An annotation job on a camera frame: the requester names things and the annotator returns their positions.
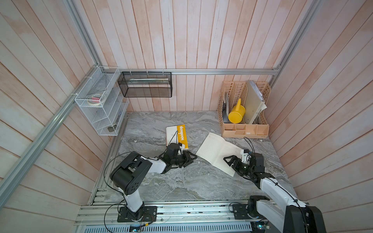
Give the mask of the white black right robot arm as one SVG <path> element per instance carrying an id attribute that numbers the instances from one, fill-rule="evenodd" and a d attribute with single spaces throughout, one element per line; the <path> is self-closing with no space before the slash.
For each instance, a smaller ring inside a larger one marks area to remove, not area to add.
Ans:
<path id="1" fill-rule="evenodd" d="M 230 211 L 235 219 L 252 219 L 257 228 L 272 224 L 282 233 L 325 233 L 321 211 L 298 200 L 277 179 L 265 172 L 264 157 L 260 153 L 243 150 L 242 158 L 224 157 L 225 163 L 239 176 L 253 182 L 265 195 L 250 196 L 246 204 L 232 203 Z"/>

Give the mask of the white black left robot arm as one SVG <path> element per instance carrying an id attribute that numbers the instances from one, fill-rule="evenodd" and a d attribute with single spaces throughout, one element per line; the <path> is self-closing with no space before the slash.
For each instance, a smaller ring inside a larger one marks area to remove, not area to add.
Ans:
<path id="1" fill-rule="evenodd" d="M 197 155 L 184 150 L 180 143 L 170 143 L 163 153 L 150 158 L 131 151 L 110 173 L 110 180 L 124 196 L 126 210 L 137 214 L 144 206 L 138 188 L 149 173 L 165 174 L 171 169 L 185 168 Z"/>

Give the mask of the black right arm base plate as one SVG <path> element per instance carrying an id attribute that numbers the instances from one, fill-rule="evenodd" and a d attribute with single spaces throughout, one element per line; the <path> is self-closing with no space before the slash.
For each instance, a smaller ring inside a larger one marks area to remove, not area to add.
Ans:
<path id="1" fill-rule="evenodd" d="M 249 204 L 234 203 L 230 208 L 236 220 L 262 218 L 262 215 Z"/>

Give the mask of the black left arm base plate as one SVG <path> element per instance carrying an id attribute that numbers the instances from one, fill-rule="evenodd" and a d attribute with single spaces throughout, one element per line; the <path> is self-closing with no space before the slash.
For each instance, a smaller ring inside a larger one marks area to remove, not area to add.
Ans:
<path id="1" fill-rule="evenodd" d="M 157 206 L 142 206 L 136 212 L 128 207 L 121 207 L 117 222 L 154 222 L 157 218 Z"/>

